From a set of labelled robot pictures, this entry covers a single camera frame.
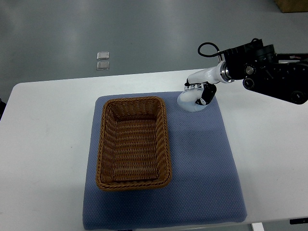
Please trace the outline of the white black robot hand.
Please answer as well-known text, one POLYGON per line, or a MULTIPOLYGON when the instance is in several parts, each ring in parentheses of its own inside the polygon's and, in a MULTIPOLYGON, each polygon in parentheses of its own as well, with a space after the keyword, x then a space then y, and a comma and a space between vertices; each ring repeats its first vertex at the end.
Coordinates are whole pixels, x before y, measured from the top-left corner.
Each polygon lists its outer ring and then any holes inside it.
POLYGON ((217 66, 206 68, 195 72, 187 77, 184 84, 184 92, 188 92, 196 105, 206 106, 214 98, 218 83, 232 83, 225 61, 221 61, 217 66))

